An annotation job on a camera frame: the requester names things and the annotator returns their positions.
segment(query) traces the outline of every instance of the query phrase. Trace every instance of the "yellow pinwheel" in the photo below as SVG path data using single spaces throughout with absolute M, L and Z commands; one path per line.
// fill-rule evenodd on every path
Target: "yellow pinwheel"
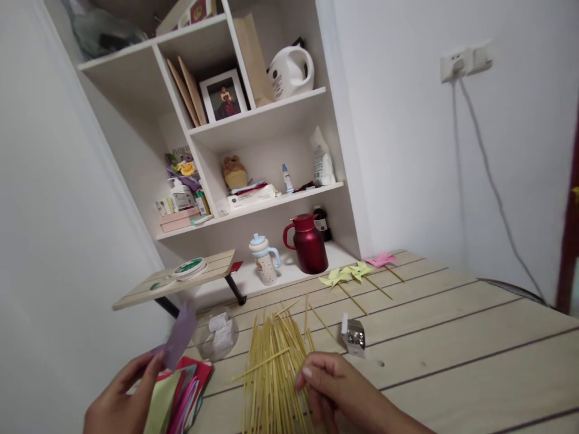
M 340 289 L 344 291 L 344 293 L 348 297 L 350 297 L 350 299 L 356 304 L 356 306 L 358 306 L 362 310 L 362 312 L 368 315 L 368 312 L 366 312 L 364 308 L 360 306 L 359 303 L 356 300 L 354 300 L 354 298 L 344 289 L 344 287 L 340 285 L 340 280 L 350 280 L 351 273 L 347 268 L 348 267 L 345 267 L 342 270 L 342 272 L 340 272 L 339 268 L 333 269 L 332 271 L 330 271 L 330 274 L 327 275 L 327 278 L 320 277 L 319 278 L 320 282 L 322 282 L 326 286 L 329 286 L 330 288 L 333 288 L 334 286 L 338 285 Z
M 375 268 L 369 267 L 368 264 L 366 264 L 364 262 L 358 262 L 358 266 L 349 265 L 349 266 L 344 268 L 344 271 L 342 273 L 347 272 L 348 274 L 350 274 L 354 279 L 356 279 L 360 283 L 362 283 L 362 278 L 364 277 L 367 281 L 369 281 L 372 285 L 374 285 L 376 287 L 376 289 L 379 289 L 380 291 L 382 291 L 386 297 L 388 297 L 391 300 L 394 300 L 392 297 L 390 297 L 388 295 L 388 293 L 386 293 L 386 291 L 384 291 L 380 286 L 378 286 L 376 283 L 374 283 L 374 281 L 371 280 L 370 277 L 366 276 L 366 274 L 373 271 L 374 269 Z

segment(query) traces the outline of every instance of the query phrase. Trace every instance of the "small wooden side table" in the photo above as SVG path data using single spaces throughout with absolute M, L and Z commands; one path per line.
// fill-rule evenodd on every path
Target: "small wooden side table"
M 172 302 L 170 302 L 170 300 L 166 297 L 167 295 L 175 294 L 177 292 L 184 291 L 185 289 L 190 289 L 195 286 L 202 285 L 203 283 L 214 281 L 220 278 L 225 278 L 229 284 L 229 287 L 235 294 L 239 305 L 241 306 L 245 304 L 247 297 L 241 295 L 237 285 L 233 281 L 233 277 L 231 277 L 230 270 L 231 265 L 233 264 L 233 255 L 235 255 L 235 249 L 209 256 L 205 258 L 205 261 L 207 261 L 207 270 L 205 270 L 205 272 L 199 276 L 187 281 L 175 280 L 166 286 L 151 290 L 151 287 L 155 283 L 162 281 L 166 276 L 172 274 L 174 268 L 167 268 L 153 273 L 147 279 L 145 279 L 145 281 L 139 283 L 131 292 L 113 304 L 113 310 L 121 310 L 125 309 L 126 307 L 135 306 L 146 301 L 154 300 L 171 316 L 177 318 L 179 315 L 179 309 Z

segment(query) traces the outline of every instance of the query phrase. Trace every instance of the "power outlet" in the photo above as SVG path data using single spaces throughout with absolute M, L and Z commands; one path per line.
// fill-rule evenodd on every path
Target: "power outlet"
M 467 48 L 463 51 L 456 52 L 446 57 L 440 58 L 440 81 L 447 83 L 452 80 L 455 75 L 455 67 L 457 70 L 464 71 L 465 68 L 472 62 L 472 48 Z
M 493 66 L 490 42 L 479 47 L 469 47 L 460 52 L 440 58 L 440 81 L 447 83 L 456 72 L 461 75 L 473 75 L 486 71 Z

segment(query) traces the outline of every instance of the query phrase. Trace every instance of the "clear plastic container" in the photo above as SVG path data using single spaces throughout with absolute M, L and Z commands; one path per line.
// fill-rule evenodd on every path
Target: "clear plastic container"
M 237 321 L 235 318 L 232 317 L 231 311 L 225 307 L 220 306 L 216 307 L 208 313 L 204 315 L 200 315 L 197 318 L 198 323 L 202 322 L 204 324 L 209 324 L 209 320 L 214 316 L 218 316 L 223 312 L 227 313 L 227 316 L 232 322 L 232 341 L 233 344 L 227 348 L 223 348 L 220 350 L 216 350 L 214 347 L 214 339 L 215 333 L 209 331 L 209 326 L 204 325 L 202 327 L 197 327 L 195 330 L 195 335 L 193 336 L 193 343 L 195 344 L 199 354 L 203 359 L 209 359 L 212 362 L 218 362 L 221 359 L 227 357 L 227 355 L 231 352 L 234 348 L 235 344 L 237 343 L 237 338 L 239 337 L 239 328 L 237 326 Z

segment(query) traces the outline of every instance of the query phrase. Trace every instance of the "plush bear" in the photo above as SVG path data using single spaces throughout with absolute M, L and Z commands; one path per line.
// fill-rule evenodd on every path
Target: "plush bear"
M 224 166 L 223 167 L 223 177 L 224 178 L 227 175 L 229 175 L 231 172 L 235 172 L 238 170 L 245 171 L 245 166 L 243 164 L 241 164 L 238 156 L 225 157 L 223 159 L 223 166 Z
M 247 187 L 245 166 L 241 164 L 238 156 L 225 157 L 223 166 L 223 178 L 231 190 Z

